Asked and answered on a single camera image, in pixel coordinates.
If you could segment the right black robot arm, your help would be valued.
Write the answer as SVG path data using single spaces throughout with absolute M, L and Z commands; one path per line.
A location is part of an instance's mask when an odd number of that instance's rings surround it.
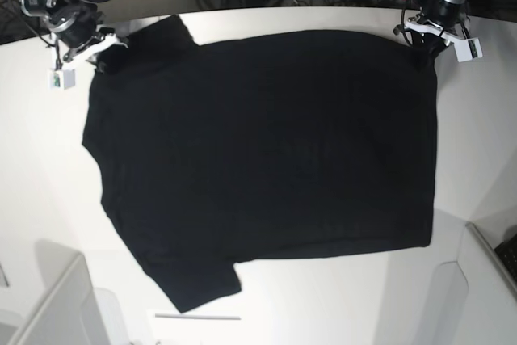
M 103 27 L 98 5 L 111 0 L 19 0 L 21 11 L 38 18 L 50 33 L 51 75 L 70 76 L 83 61 L 95 65 L 99 54 L 112 46 L 126 46 L 115 30 Z

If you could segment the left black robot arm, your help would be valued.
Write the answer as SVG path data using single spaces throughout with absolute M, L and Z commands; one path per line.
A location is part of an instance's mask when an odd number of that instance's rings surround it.
M 471 35 L 467 0 L 405 0 L 393 33 L 402 36 L 418 68 L 429 68 L 448 48 L 458 62 L 483 57 L 481 42 Z

